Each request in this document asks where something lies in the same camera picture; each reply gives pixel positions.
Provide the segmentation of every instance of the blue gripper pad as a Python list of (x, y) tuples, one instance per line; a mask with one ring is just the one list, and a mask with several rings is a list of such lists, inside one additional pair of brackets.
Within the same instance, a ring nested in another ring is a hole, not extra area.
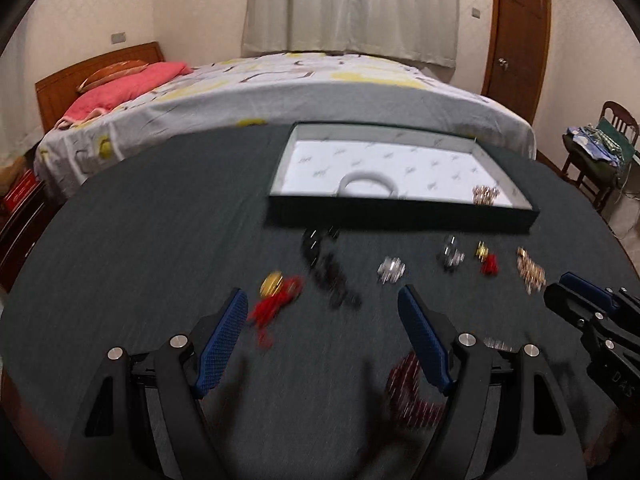
[(200, 355), (198, 379), (194, 385), (199, 398), (203, 398), (210, 389), (218, 386), (246, 321), (247, 313), (246, 294), (238, 290)]
[(593, 283), (572, 272), (564, 273), (560, 276), (558, 282), (593, 303), (608, 316), (611, 316), (618, 309), (618, 305), (613, 299), (613, 294), (602, 290), (599, 286), (593, 285)]
[(398, 292), (398, 314), (424, 376), (429, 384), (446, 395), (454, 384), (449, 375), (449, 354), (423, 314), (419, 301), (412, 290), (404, 286)]

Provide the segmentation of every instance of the bedsheet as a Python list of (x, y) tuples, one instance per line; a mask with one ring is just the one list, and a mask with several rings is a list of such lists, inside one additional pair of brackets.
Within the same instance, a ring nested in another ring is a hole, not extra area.
[(477, 137), (534, 158), (523, 118), (489, 98), (399, 62), (346, 54), (272, 54), (203, 66), (111, 113), (51, 130), (35, 171), (61, 198), (124, 158), (169, 137), (249, 124), (354, 121)]

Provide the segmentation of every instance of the metal screw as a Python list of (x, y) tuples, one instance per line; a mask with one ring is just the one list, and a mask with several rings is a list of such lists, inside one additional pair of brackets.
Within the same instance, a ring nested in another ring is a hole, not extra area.
[(169, 344), (174, 348), (182, 348), (188, 342), (189, 340), (187, 339), (187, 336), (179, 334), (179, 335), (174, 335), (171, 338), (171, 341), (169, 341)]
[(537, 357), (540, 354), (538, 347), (532, 344), (524, 345), (524, 353), (530, 357)]
[(117, 361), (122, 357), (122, 353), (122, 348), (120, 348), (119, 346), (114, 346), (107, 352), (107, 357), (112, 361)]
[(476, 344), (476, 338), (472, 334), (460, 334), (458, 336), (458, 341), (460, 341), (460, 344), (464, 346), (473, 346)]

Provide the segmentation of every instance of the wall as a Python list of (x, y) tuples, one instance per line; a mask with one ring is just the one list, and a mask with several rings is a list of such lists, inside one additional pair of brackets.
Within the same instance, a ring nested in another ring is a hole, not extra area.
[[(122, 31), (127, 41), (112, 45), (111, 34)], [(42, 136), (36, 81), (89, 57), (153, 40), (152, 0), (36, 0), (0, 57), (0, 163)]]
[[(481, 19), (471, 17), (481, 9)], [(482, 90), (493, 0), (460, 0), (458, 66), (451, 83)], [(594, 123), (604, 101), (640, 119), (640, 44), (612, 0), (552, 0), (545, 81), (533, 123), (538, 149), (557, 166), (568, 126)]]
[(154, 0), (167, 59), (201, 65), (240, 56), (247, 0)]
[[(453, 86), (480, 93), (484, 82), (484, 68), (489, 53), (491, 19), (494, 0), (460, 0), (458, 24), (458, 56), (456, 70), (449, 81)], [(471, 10), (480, 10), (480, 18), (473, 18)]]
[(562, 166), (561, 134), (596, 123), (604, 101), (640, 119), (640, 43), (612, 0), (552, 0), (547, 80), (534, 121), (541, 152)]

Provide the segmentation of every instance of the white bangle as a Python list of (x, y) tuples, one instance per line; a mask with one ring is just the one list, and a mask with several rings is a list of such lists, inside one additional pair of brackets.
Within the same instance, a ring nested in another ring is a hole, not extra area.
[(351, 196), (350, 193), (347, 192), (346, 187), (351, 182), (355, 182), (357, 180), (370, 180), (372, 182), (377, 182), (378, 184), (386, 187), (389, 190), (390, 198), (398, 196), (398, 186), (396, 186), (396, 183), (385, 174), (377, 173), (376, 171), (353, 171), (346, 174), (340, 181), (337, 195)]

